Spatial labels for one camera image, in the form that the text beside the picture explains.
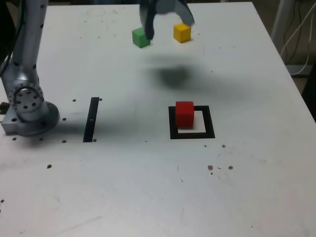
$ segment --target white cable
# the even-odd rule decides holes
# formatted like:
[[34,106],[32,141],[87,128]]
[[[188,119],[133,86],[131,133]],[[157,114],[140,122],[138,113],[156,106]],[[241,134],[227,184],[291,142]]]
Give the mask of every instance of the white cable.
[[302,23],[300,24],[300,26],[296,29],[296,31],[292,34],[292,36],[288,39],[288,41],[286,42],[286,44],[284,45],[282,51],[281,51],[281,58],[283,55],[283,52],[285,50],[285,47],[287,46],[287,44],[291,41],[291,39],[295,36],[295,34],[298,32],[298,30],[302,27],[302,25],[305,23],[306,19],[308,18],[309,14],[314,10],[314,8],[316,7],[316,2],[314,3],[314,5],[311,7],[310,11],[306,14],[304,20],[302,21]]
[[297,73],[294,73],[294,74],[291,74],[291,76],[294,76],[294,75],[297,75],[297,74],[300,74],[305,68],[306,68],[306,66],[307,66],[307,64],[308,64],[308,61],[309,61],[309,59],[310,59],[310,43],[311,43],[311,40],[312,40],[312,33],[313,33],[313,21],[314,21],[314,14],[315,14],[315,10],[316,10],[316,8],[314,8],[314,10],[313,10],[313,13],[312,13],[312,19],[311,19],[311,29],[310,29],[310,38],[309,38],[309,40],[308,40],[308,43],[307,43],[307,52],[308,52],[308,54],[307,54],[307,59],[306,59],[306,63],[305,63],[305,65],[304,65],[304,67],[299,71],[299,72],[297,72]]

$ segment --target cable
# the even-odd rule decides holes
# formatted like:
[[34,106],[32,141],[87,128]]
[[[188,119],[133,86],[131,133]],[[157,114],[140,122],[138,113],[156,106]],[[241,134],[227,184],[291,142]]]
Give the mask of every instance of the cable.
[[286,42],[286,44],[284,45],[282,51],[281,51],[281,58],[284,52],[285,47],[287,46],[287,44],[291,41],[291,39],[295,36],[295,34],[297,33],[297,31],[300,29],[300,27],[305,23],[307,17],[310,15],[310,13],[314,10],[314,8],[316,7],[316,2],[314,3],[314,5],[311,7],[310,11],[306,14],[305,18],[303,19],[302,23],[300,24],[300,26],[296,29],[296,31],[292,34],[292,36],[288,39],[288,41]]
[[[302,23],[302,14],[301,14],[301,4],[302,3],[303,2],[300,1],[299,5],[298,5],[298,15],[299,15],[299,19],[300,19],[300,24]],[[285,61],[286,65],[290,63],[290,61],[294,58],[294,56],[295,56],[295,54],[297,52],[298,44],[299,44],[300,38],[301,38],[301,33],[302,33],[302,27],[300,27],[300,32],[298,33],[298,38],[297,38],[295,49],[294,49],[294,51],[292,53],[292,56],[290,57],[290,59],[288,61]]]
[[13,53],[13,50],[14,50],[14,47],[15,47],[15,44],[19,38],[19,35],[20,35],[20,32],[21,32],[21,29],[22,29],[22,25],[24,24],[24,11],[25,11],[25,8],[26,8],[26,3],[25,3],[25,0],[22,0],[22,7],[21,7],[21,18],[20,18],[20,23],[19,23],[19,29],[15,35],[15,38],[14,38],[14,41],[13,41],[13,45],[12,45],[12,49],[6,59],[6,63],[2,69],[2,71],[0,72],[0,78],[2,78],[5,70],[7,69],[8,65],[9,65],[9,62],[10,62],[10,59],[11,59],[11,56],[12,56],[12,53]]
[[305,65],[304,65],[304,67],[303,67],[299,72],[294,73],[294,74],[291,74],[291,76],[300,74],[300,73],[306,68],[306,66],[307,66],[307,64],[308,64],[308,61],[309,61],[309,59],[310,59],[310,52],[311,52],[311,51],[310,51],[310,43],[311,43],[311,40],[312,40],[313,21],[314,21],[315,9],[316,9],[316,8],[313,9],[313,13],[312,13],[311,29],[310,29],[310,38],[309,38],[308,43],[307,43],[307,52],[308,52],[308,54],[307,54],[306,63],[305,63]]
[[[287,34],[288,30],[290,29],[290,27],[291,27],[291,25],[293,24],[293,21],[294,21],[294,19],[295,19],[295,6],[296,6],[296,3],[297,3],[297,1],[294,2],[294,6],[293,6],[293,17],[292,17],[292,19],[291,19],[291,21],[290,21],[290,24],[288,25],[288,27],[287,27],[287,29],[286,29],[286,31],[285,31],[285,33],[284,33],[284,36],[283,36],[283,43],[284,43],[284,45],[285,45],[286,34]],[[286,61],[287,61],[287,54],[288,54],[286,47],[285,47],[285,53],[286,53],[286,55],[285,55],[285,62],[286,62]]]

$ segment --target robotic arm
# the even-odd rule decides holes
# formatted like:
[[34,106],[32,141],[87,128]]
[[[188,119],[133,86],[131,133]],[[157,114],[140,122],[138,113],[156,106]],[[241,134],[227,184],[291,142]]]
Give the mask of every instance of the robotic arm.
[[[36,66],[47,5],[48,0],[20,0],[13,56],[0,68],[10,103],[2,121],[6,134],[39,135],[59,120],[57,107],[44,99]],[[141,0],[140,18],[147,39],[154,37],[155,15],[168,12],[176,12],[189,26],[194,23],[185,0]]]

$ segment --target cube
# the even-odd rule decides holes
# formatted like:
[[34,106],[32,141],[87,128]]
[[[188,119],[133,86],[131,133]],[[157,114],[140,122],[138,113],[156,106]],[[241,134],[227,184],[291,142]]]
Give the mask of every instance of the cube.
[[193,128],[194,105],[192,101],[176,102],[176,126]]
[[143,28],[138,28],[132,31],[133,43],[138,47],[143,48],[150,45],[150,40],[146,39],[145,32]]
[[180,43],[189,41],[191,39],[191,27],[183,23],[174,25],[173,37]]

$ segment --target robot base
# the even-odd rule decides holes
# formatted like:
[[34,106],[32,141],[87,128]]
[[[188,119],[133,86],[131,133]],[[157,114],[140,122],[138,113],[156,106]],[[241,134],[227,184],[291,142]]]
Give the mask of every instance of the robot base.
[[47,116],[34,122],[22,122],[15,110],[10,107],[3,121],[2,127],[7,135],[18,134],[23,137],[32,137],[47,132],[59,121],[59,111],[57,107],[47,102]]

